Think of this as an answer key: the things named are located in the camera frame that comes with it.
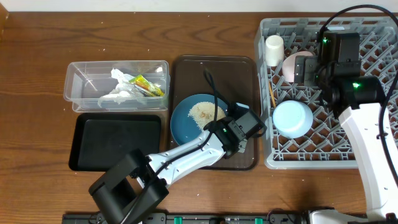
gray dish rack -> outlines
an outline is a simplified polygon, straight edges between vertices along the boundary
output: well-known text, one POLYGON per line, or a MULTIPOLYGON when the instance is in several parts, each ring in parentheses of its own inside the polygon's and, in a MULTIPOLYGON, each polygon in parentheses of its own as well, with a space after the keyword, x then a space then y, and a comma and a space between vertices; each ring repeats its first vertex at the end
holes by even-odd
MULTIPOLYGON (((264 43, 270 35, 280 35, 285 42, 285 58, 299 51, 318 53, 317 32, 328 18, 263 19, 254 39, 256 65, 261 90, 261 119, 267 126, 262 137, 264 163, 270 169, 351 169, 357 168, 348 138, 333 113, 320 105, 317 87, 286 82, 282 63, 268 67, 264 43), (272 124, 269 81, 276 105, 285 100, 306 103, 313 111, 311 130, 301 138, 287 139, 272 124)), ((398 70, 398 28, 389 17, 338 17, 328 26, 359 32, 361 36, 361 75, 377 76, 385 93, 398 70)), ((392 133, 398 144, 398 90, 387 107, 392 133)))

plastic wrapper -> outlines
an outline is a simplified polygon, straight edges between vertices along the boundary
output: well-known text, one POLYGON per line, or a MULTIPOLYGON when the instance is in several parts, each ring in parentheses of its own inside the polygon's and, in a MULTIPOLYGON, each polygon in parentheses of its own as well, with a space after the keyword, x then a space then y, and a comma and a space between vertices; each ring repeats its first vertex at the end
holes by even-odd
POLYGON ((134 79, 134 76, 124 74, 119 69, 114 68, 111 71, 111 77, 117 79, 118 84, 109 94, 101 96, 98 99, 99 107, 101 107, 102 102, 105 100, 113 100, 114 102, 121 104, 128 99, 137 98, 137 101, 146 103, 145 101, 141 100, 141 98, 144 97, 144 94, 139 91, 134 84, 129 83, 129 80, 134 79))
POLYGON ((162 90, 159 87, 157 87, 150 81, 146 80, 142 75, 136 76, 129 82, 135 84, 136 86, 139 86, 140 87, 139 89, 149 96, 164 95, 164 92, 162 92, 162 90))

green connector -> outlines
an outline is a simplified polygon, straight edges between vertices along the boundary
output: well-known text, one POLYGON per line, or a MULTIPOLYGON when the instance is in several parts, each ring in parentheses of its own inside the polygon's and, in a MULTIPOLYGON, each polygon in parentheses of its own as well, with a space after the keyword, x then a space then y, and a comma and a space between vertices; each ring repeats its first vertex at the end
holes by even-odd
POLYGON ((262 224, 262 218, 255 218, 254 219, 254 224, 262 224))
POLYGON ((182 224, 182 217, 174 217, 174 224, 182 224))

white cup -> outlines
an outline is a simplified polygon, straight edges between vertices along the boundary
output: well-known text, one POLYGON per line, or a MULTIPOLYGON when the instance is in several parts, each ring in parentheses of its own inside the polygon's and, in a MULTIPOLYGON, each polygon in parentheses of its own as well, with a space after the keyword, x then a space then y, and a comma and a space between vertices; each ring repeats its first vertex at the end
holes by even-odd
POLYGON ((285 59, 284 40, 278 35, 272 35, 266 39, 266 63, 275 67, 285 59))

blue plate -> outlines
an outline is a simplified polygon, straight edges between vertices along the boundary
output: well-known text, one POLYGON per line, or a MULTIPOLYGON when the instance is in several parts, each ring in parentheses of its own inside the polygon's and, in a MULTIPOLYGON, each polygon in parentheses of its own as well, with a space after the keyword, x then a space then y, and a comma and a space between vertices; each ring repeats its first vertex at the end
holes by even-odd
MULTIPOLYGON (((193 118, 188 116, 192 107, 200 102, 214 103, 214 96, 209 94, 192 95, 181 101, 174 109, 170 128, 175 142, 180 146, 194 140, 201 133, 201 129, 193 118)), ((218 106, 227 114, 228 106, 224 101, 218 99, 218 106)))

